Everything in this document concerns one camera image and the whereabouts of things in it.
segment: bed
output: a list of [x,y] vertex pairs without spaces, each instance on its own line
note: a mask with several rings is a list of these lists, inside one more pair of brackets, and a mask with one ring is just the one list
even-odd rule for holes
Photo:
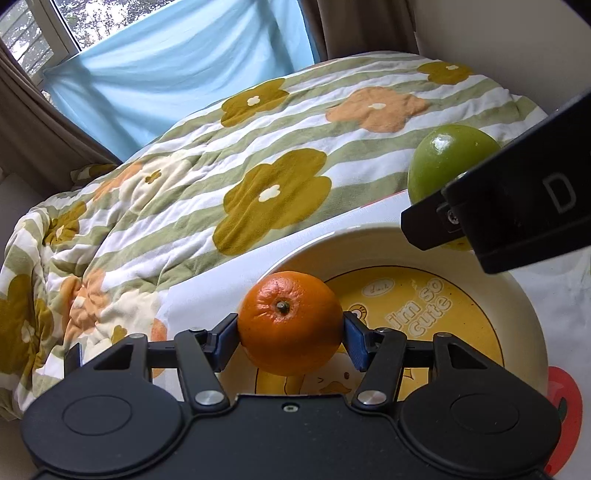
[[22,416],[58,382],[75,343],[87,361],[132,332],[166,339],[156,314],[172,286],[404,190],[434,127],[470,125],[504,145],[544,117],[467,66],[376,52],[267,81],[112,171],[74,172],[76,189],[32,208],[8,242],[0,414]]

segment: blue curtain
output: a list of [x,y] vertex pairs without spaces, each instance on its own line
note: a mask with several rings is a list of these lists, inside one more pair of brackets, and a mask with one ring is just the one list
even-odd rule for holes
[[176,0],[47,69],[43,88],[126,160],[184,116],[313,63],[298,0]]

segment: plate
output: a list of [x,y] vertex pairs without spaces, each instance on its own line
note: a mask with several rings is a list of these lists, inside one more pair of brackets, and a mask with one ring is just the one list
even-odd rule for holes
[[[486,275],[470,251],[423,252],[397,225],[366,224],[299,247],[265,275],[288,270],[325,281],[343,309],[370,328],[396,328],[415,340],[450,332],[547,392],[544,336],[530,301],[510,274]],[[300,377],[260,371],[239,348],[220,375],[230,395],[342,393],[348,398],[362,378],[342,346],[325,366]],[[405,369],[398,399],[426,382],[427,369]]]

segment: green apple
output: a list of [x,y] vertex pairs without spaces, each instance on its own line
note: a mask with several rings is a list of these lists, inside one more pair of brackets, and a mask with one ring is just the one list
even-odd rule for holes
[[436,128],[419,143],[408,168],[410,201],[420,202],[498,150],[495,139],[477,128]]

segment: orange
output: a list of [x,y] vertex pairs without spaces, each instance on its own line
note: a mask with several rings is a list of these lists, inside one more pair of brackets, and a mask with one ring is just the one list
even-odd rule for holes
[[343,310],[322,280],[279,272],[250,289],[238,311],[240,342],[251,362],[274,375],[324,365],[343,340]]

